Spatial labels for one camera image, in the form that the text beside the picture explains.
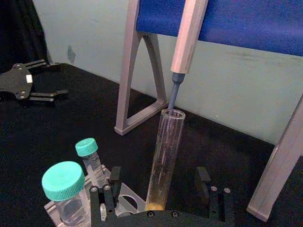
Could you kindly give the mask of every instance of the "screw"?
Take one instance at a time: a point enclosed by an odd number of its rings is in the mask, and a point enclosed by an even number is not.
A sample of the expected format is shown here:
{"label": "screw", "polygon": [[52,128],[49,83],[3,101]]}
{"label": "screw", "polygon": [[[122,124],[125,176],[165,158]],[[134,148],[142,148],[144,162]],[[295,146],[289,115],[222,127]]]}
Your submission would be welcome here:
{"label": "screw", "polygon": [[224,191],[225,191],[226,193],[231,193],[231,190],[230,190],[229,188],[224,188]]}
{"label": "screw", "polygon": [[176,212],[176,211],[173,211],[171,214],[172,214],[172,216],[173,216],[174,218],[179,217],[179,213]]}
{"label": "screw", "polygon": [[213,192],[216,192],[218,189],[217,189],[217,187],[212,186],[212,187],[211,187],[211,190],[212,190]]}
{"label": "screw", "polygon": [[97,190],[96,187],[92,187],[92,188],[91,188],[91,191],[92,191],[92,192],[95,192],[96,190]]}
{"label": "screw", "polygon": [[148,216],[149,218],[152,218],[152,217],[155,216],[155,213],[154,213],[153,211],[148,211],[148,212],[147,212],[147,216]]}

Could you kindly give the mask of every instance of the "teal wall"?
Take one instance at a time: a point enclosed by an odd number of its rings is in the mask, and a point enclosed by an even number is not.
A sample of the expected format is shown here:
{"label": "teal wall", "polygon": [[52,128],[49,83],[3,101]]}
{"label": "teal wall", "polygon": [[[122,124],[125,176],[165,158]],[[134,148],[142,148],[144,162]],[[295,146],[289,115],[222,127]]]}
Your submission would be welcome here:
{"label": "teal wall", "polygon": [[[34,0],[52,60],[118,82],[127,2]],[[159,42],[170,97],[176,38],[160,35]],[[302,95],[302,71],[302,57],[198,42],[177,106],[276,144]],[[156,96],[144,43],[132,87]]]}

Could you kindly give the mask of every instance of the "black table surface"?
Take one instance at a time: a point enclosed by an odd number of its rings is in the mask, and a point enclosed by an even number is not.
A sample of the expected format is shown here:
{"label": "black table surface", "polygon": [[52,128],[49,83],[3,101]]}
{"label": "black table surface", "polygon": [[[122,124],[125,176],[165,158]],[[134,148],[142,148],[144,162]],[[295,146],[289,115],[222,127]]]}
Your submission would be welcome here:
{"label": "black table surface", "polygon": [[[146,198],[160,114],[124,136],[114,131],[119,85],[68,64],[60,72],[34,76],[36,91],[69,90],[55,106],[0,102],[0,226],[53,226],[44,205],[41,179],[52,165],[66,160],[84,168],[74,145],[94,137],[102,163],[122,166],[122,180]],[[131,91],[129,115],[155,101]],[[273,145],[186,113],[166,209],[205,214],[193,183],[205,166],[213,185],[228,187],[234,197],[236,226],[303,226],[303,160],[300,159],[274,205],[267,223],[246,211]]]}

